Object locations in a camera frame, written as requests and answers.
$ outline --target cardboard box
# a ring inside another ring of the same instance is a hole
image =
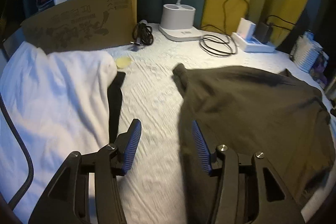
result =
[[[21,23],[26,40],[46,53],[127,45],[137,0],[69,0]]]

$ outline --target white towel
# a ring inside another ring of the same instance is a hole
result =
[[[45,55],[27,42],[6,65],[1,94],[34,165],[33,183],[14,210],[23,223],[70,152],[97,152],[109,142],[107,88],[116,73],[105,51]],[[0,123],[0,192],[9,202],[28,166],[2,114]]]

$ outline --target black cloth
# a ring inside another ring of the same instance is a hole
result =
[[[181,164],[190,223],[206,223],[217,178],[201,170],[192,121],[214,144],[252,156],[262,151],[300,203],[305,187],[333,165],[330,116],[320,90],[293,77],[233,66],[173,70],[184,98],[179,120]]]
[[[119,117],[121,111],[121,104],[123,101],[121,86],[123,85],[125,76],[126,73],[118,71],[111,85],[107,88],[107,100],[109,103],[109,111],[110,111],[109,143],[114,143],[118,136]]]

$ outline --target metal screw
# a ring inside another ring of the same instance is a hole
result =
[[[109,143],[107,146],[106,146],[106,149],[107,150],[115,150],[117,147],[114,143]]]
[[[263,159],[265,157],[265,154],[263,152],[257,152],[255,156],[259,159]]]
[[[228,149],[228,147],[225,144],[221,144],[221,145],[218,145],[218,149],[219,151],[224,152]]]
[[[78,155],[79,155],[78,151],[73,151],[73,152],[70,153],[71,158],[76,158]]]

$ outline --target power adapter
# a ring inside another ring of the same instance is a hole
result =
[[[259,22],[253,36],[263,44],[267,44],[270,40],[270,37],[273,32],[273,27],[270,24],[266,24],[264,22]]]

